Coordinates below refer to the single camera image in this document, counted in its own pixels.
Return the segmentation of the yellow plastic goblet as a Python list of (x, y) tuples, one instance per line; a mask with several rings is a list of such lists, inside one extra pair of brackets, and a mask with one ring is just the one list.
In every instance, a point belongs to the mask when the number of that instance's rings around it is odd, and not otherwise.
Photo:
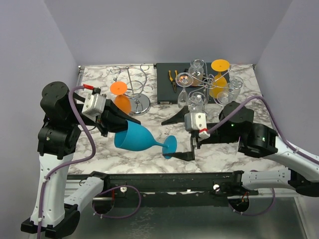
[(224, 59), (217, 59), (211, 63), (211, 68), (217, 72), (217, 75), (214, 76), (214, 80), (212, 82), (212, 86), (210, 89), (210, 96), (214, 99), (217, 98), (217, 95), (220, 92), (224, 91), (224, 88), (227, 85), (227, 80), (224, 77), (224, 74), (228, 73), (228, 69), (230, 67), (230, 63)]

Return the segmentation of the ribbed clear wine glass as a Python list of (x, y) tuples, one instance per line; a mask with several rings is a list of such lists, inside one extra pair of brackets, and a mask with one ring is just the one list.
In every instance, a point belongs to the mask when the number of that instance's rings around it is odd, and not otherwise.
[(201, 59), (194, 59), (190, 62), (190, 67), (188, 69), (188, 73), (193, 78), (192, 86), (198, 86), (202, 83), (203, 75), (204, 75), (204, 61)]

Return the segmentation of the blue plastic goblet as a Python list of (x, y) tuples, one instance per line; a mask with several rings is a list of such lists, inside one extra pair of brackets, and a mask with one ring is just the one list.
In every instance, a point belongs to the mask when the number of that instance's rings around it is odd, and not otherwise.
[(163, 143), (158, 142), (152, 133), (144, 126), (126, 120), (127, 129), (125, 131), (115, 133), (114, 145), (116, 148), (128, 151), (144, 151), (153, 146), (162, 147), (162, 154), (165, 159), (171, 156), (166, 154), (175, 153), (177, 149), (177, 139), (173, 135), (169, 135)]

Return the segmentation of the scroll arm chrome glass rack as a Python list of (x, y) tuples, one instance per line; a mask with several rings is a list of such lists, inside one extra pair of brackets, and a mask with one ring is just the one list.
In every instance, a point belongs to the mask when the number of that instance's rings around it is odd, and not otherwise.
[[(229, 76), (229, 69), (228, 69), (228, 73), (227, 73), (227, 74), (224, 74), (224, 77), (225, 77), (226, 80), (227, 80), (227, 85), (226, 85), (226, 87), (224, 88), (224, 91), (227, 91), (227, 92), (228, 92), (228, 83), (229, 83), (229, 78), (230, 78), (230, 76)], [(202, 86), (201, 89), (204, 88), (204, 93), (203, 93), (203, 94), (206, 96), (206, 102), (205, 102), (204, 108), (205, 108), (205, 106), (209, 103), (209, 100), (210, 100), (210, 99), (213, 99), (213, 101), (214, 101), (217, 105), (219, 105), (219, 104), (217, 103), (217, 100), (214, 99), (213, 97), (211, 97), (210, 94), (209, 94), (213, 80), (214, 80), (214, 76), (213, 76), (212, 74), (208, 74), (208, 72), (206, 71), (206, 72), (204, 72), (203, 79), (202, 79), (202, 83), (201, 83), (200, 85), (198, 85), (198, 86)], [(190, 98), (191, 94), (194, 93), (194, 92), (199, 92), (199, 91), (196, 91), (196, 90), (191, 91), (191, 92), (188, 94), (188, 97)]]

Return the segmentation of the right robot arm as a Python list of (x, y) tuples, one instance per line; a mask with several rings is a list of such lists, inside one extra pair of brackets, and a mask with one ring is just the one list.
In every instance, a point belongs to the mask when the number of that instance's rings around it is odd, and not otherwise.
[(217, 182), (215, 194), (241, 195), (260, 188), (291, 189), (300, 195), (318, 197), (319, 158), (290, 144), (276, 130), (253, 121), (254, 111), (235, 101), (219, 114), (219, 122), (207, 123), (204, 113), (183, 108), (162, 125), (184, 123), (191, 134), (189, 152), (167, 153), (184, 161), (195, 159), (194, 151), (203, 144), (238, 143), (238, 152), (252, 158), (264, 158), (284, 166), (277, 171), (231, 173), (230, 179)]

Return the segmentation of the clear stemmed glass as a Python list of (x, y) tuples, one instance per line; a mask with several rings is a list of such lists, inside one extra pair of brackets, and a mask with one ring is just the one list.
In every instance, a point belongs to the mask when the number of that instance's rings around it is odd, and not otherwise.
[(182, 72), (177, 74), (175, 78), (176, 84), (182, 87), (181, 92), (177, 98), (177, 104), (179, 108), (183, 108), (187, 105), (188, 102), (188, 93), (186, 92), (186, 88), (191, 86), (193, 83), (193, 77), (188, 72)]

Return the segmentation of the orange plastic goblet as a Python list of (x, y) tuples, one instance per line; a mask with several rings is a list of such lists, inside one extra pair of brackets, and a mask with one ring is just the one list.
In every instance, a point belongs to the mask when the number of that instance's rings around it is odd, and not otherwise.
[(131, 103), (129, 98), (125, 95), (128, 87), (126, 83), (116, 81), (110, 86), (110, 91), (113, 95), (116, 95), (114, 103), (124, 113), (129, 114), (131, 112)]

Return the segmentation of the clear glass with reflection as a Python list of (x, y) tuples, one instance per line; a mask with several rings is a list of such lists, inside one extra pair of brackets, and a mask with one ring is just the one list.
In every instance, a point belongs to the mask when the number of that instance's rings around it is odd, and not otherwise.
[(233, 96), (235, 101), (241, 92), (243, 86), (243, 79), (238, 76), (230, 76), (228, 83), (228, 92)]

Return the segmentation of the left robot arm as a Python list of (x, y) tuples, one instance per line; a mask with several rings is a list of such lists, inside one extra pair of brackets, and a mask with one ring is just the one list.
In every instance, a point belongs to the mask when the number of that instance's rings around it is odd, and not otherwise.
[(38, 237), (61, 239), (74, 233), (81, 212), (95, 196), (115, 197), (110, 176), (92, 172), (71, 196), (65, 196), (69, 166), (82, 132), (90, 136), (95, 126), (102, 136), (125, 131), (132, 117), (101, 94), (99, 88), (82, 85), (90, 94), (83, 98), (63, 82), (52, 82), (42, 90), (40, 106), (45, 113), (38, 133), (40, 179), (32, 215), (21, 230)]

